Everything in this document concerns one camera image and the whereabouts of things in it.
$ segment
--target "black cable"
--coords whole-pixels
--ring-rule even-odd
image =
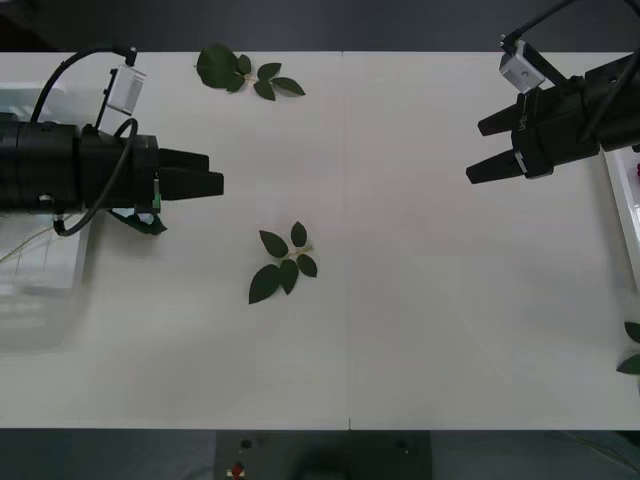
[[[109,177],[109,180],[102,189],[100,196],[96,199],[91,208],[87,211],[87,213],[84,214],[84,216],[78,221],[78,223],[76,223],[68,230],[64,226],[64,220],[62,218],[54,220],[53,229],[61,237],[70,237],[71,235],[78,233],[87,223],[91,221],[106,198],[109,196],[109,193],[115,185],[116,180],[118,179],[118,176],[120,175],[120,172],[122,171],[122,168],[124,167],[124,164],[131,153],[131,149],[134,146],[136,136],[138,135],[138,121],[135,118],[127,119],[122,125],[120,125],[120,127],[118,127],[118,130],[116,130],[116,133],[114,134],[114,137],[120,137],[129,126],[131,126],[131,132],[129,133],[129,138],[125,143],[124,149],[122,150],[120,159],[118,159],[118,163],[116,163],[116,167],[113,169],[111,177]]]
[[[624,67],[622,74],[620,74],[620,77],[616,80],[615,86],[611,90],[609,90],[607,96],[598,105],[595,113],[591,116],[589,122],[580,134],[578,143],[586,142],[593,134],[593,131],[598,126],[598,123],[600,123],[604,115],[607,113],[607,110],[616,99],[616,96],[618,95],[618,93],[620,93],[620,90],[622,90],[622,88],[629,82],[633,74],[638,70],[638,66],[640,66],[640,48],[637,48],[633,52],[633,55],[627,62],[627,65]]]
[[[525,23],[522,27],[517,28],[511,35],[516,34],[517,37],[521,37],[525,32],[531,30],[537,24],[539,24],[540,22],[543,22],[554,13],[557,13],[559,10],[562,10],[564,7],[571,5],[575,1],[576,0],[563,0],[560,3],[557,3],[546,12],[541,13],[540,15],[535,17],[533,20],[530,20],[527,23]]]
[[[58,65],[58,68],[55,69],[51,77],[49,77],[49,80],[47,80],[47,83],[45,84],[44,88],[40,92],[40,96],[38,97],[36,106],[33,109],[33,113],[31,114],[32,123],[37,122],[38,119],[40,118],[40,113],[42,112],[42,108],[44,107],[44,102],[47,100],[47,97],[49,96],[51,89],[53,89],[53,86],[58,81],[60,76],[65,72],[65,70],[67,70],[71,65],[78,62],[79,60],[82,60],[83,58],[88,57],[89,55],[93,55],[94,53],[100,53],[100,52],[111,52],[111,53],[115,53],[116,55],[123,56],[125,57],[125,63],[130,67],[134,65],[136,61],[136,55],[138,54],[138,52],[133,47],[124,48],[124,47],[118,47],[118,46],[95,47],[95,48],[90,48],[89,50],[85,50],[83,52],[75,53],[74,55],[66,59],[64,62],[62,62],[60,65]]]

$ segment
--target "stem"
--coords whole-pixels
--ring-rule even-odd
[[[295,257],[296,255],[302,255],[303,253],[309,253],[313,251],[313,247],[311,245],[307,245],[306,247],[302,247],[295,252],[287,253],[284,257],[282,257],[282,261],[285,261],[288,258]]]

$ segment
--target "leaf sprig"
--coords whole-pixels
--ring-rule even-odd
[[[308,243],[307,229],[300,222],[291,228],[291,243],[296,247],[292,252],[287,242],[275,233],[260,230],[260,239],[269,255],[280,263],[266,265],[255,274],[249,287],[250,305],[269,298],[280,286],[289,295],[296,285],[299,272],[307,277],[318,276],[318,265],[308,255],[313,247]]]
[[[640,343],[640,323],[625,322],[624,329],[631,340]],[[640,375],[640,353],[627,358],[616,370],[627,375]]]
[[[287,77],[276,77],[281,63],[267,63],[258,69],[258,78],[251,76],[251,59],[246,55],[237,57],[227,46],[215,43],[204,48],[198,57],[196,70],[200,80],[211,88],[226,89],[235,93],[246,82],[254,82],[253,89],[266,100],[275,101],[276,89],[293,95],[306,95],[300,84]]]

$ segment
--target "robotic arm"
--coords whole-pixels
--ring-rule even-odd
[[[69,66],[92,53],[109,51],[125,57],[112,78],[95,126],[79,131],[75,125],[38,122],[49,91]],[[115,135],[98,130],[105,106],[131,115],[144,75],[133,70],[136,52],[99,48],[63,62],[42,90],[30,122],[0,114],[0,210],[50,212],[54,229],[70,236],[85,226],[99,209],[134,208],[136,213],[159,213],[160,199],[222,195],[224,177],[209,172],[206,155],[158,147],[156,137],[138,135],[129,118]],[[129,137],[121,135],[130,127]],[[67,229],[63,214],[86,209]]]
[[[640,144],[640,49],[633,55],[566,79],[522,34],[575,0],[564,0],[503,36],[500,73],[519,91],[515,105],[478,123],[483,136],[511,131],[513,149],[467,168],[471,183],[524,175],[537,178],[554,167],[589,158],[600,148]],[[624,0],[640,16],[633,0]],[[549,79],[555,86],[542,90]]]

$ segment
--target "green leaf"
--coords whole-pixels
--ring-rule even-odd
[[[273,93],[273,88],[271,88],[271,85],[269,84],[269,82],[256,82],[253,85],[253,89],[262,98],[275,102],[276,94]]]
[[[627,375],[640,375],[640,354],[627,358],[616,370]]]
[[[258,270],[249,287],[249,305],[258,303],[276,293],[280,286],[280,269],[267,265]]]
[[[271,80],[275,77],[282,67],[281,63],[265,63],[258,69],[259,80]]]
[[[167,227],[162,224],[162,222],[160,221],[160,217],[158,217],[157,215],[154,215],[153,222],[151,224],[148,224],[140,220],[140,217],[135,214],[131,215],[130,217],[123,217],[122,215],[112,212],[111,210],[109,210],[109,213],[125,225],[129,225],[130,227],[135,228],[139,232],[146,235],[160,235],[162,232],[165,232],[167,230]]]
[[[271,80],[276,87],[286,90],[296,95],[306,95],[298,82],[286,77],[278,77]]]
[[[234,75],[227,85],[227,92],[234,93],[240,90],[244,85],[244,77],[242,75]]]
[[[307,244],[307,229],[300,222],[296,222],[291,229],[291,241],[298,248]]]
[[[302,254],[298,257],[298,267],[307,277],[315,278],[318,276],[318,266],[309,255]]]
[[[200,52],[196,71],[207,87],[227,88],[236,71],[237,62],[238,59],[229,48],[217,43]]]
[[[280,264],[280,285],[287,295],[291,293],[298,280],[298,265],[291,259],[287,259]]]
[[[634,342],[640,343],[640,323],[625,322],[624,329]]]
[[[285,241],[275,233],[260,230],[260,238],[262,239],[262,243],[264,243],[264,248],[267,249],[267,252],[269,252],[269,255],[272,257],[282,258],[289,253],[289,247],[287,247]]]
[[[251,73],[251,60],[246,55],[240,55],[238,59],[238,71],[244,75]]]

